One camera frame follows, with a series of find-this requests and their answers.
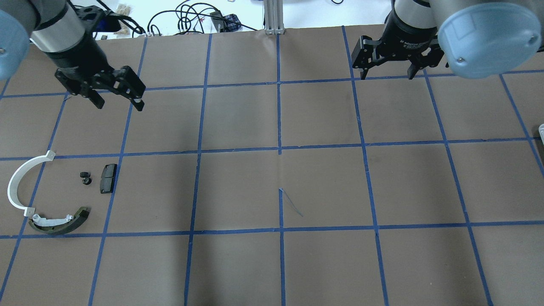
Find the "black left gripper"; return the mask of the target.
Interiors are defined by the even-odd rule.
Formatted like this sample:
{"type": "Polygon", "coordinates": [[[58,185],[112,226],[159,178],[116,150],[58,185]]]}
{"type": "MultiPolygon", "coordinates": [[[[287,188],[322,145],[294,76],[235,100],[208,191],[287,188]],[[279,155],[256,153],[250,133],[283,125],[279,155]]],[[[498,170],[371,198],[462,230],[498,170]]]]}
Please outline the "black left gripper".
{"type": "Polygon", "coordinates": [[[92,34],[85,33],[82,40],[68,50],[45,54],[57,66],[56,79],[71,95],[80,95],[101,110],[105,101],[93,88],[98,75],[101,89],[125,97],[138,112],[143,110],[146,85],[130,66],[112,68],[92,34]]]}

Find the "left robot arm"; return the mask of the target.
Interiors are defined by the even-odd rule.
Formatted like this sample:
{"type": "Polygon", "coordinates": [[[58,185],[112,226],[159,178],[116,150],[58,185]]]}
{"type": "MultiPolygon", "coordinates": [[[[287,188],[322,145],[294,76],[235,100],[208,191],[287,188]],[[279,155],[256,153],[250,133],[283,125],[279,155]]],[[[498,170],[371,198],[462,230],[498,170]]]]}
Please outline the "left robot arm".
{"type": "Polygon", "coordinates": [[[15,74],[33,43],[56,64],[54,76],[68,93],[101,109],[105,101],[98,91],[107,90],[143,110],[142,80],[128,65],[113,68],[94,38],[97,32],[120,31],[122,24],[144,33],[134,19],[102,1],[99,6],[76,7],[70,0],[2,0],[0,15],[2,80],[15,74]]]}

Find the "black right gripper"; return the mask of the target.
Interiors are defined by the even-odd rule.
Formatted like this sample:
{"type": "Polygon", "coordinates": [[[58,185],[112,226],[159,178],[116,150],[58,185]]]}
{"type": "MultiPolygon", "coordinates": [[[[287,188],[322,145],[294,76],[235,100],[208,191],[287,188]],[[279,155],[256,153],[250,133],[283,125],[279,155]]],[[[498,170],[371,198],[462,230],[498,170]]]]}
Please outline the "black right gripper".
{"type": "Polygon", "coordinates": [[[352,68],[365,80],[371,68],[386,61],[410,61],[409,80],[424,68],[436,67],[444,51],[435,42],[437,27],[430,8],[393,8],[379,40],[361,35],[352,51],[352,68]]]}

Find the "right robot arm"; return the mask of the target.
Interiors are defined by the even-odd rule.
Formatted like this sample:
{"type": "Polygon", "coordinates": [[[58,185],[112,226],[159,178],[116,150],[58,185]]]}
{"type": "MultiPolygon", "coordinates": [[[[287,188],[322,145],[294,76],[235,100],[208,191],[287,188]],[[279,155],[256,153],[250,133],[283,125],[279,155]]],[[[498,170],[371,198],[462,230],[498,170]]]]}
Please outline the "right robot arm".
{"type": "Polygon", "coordinates": [[[352,68],[409,61],[409,79],[440,64],[468,79],[499,75],[543,51],[542,0],[394,0],[383,34],[362,35],[352,68]]]}

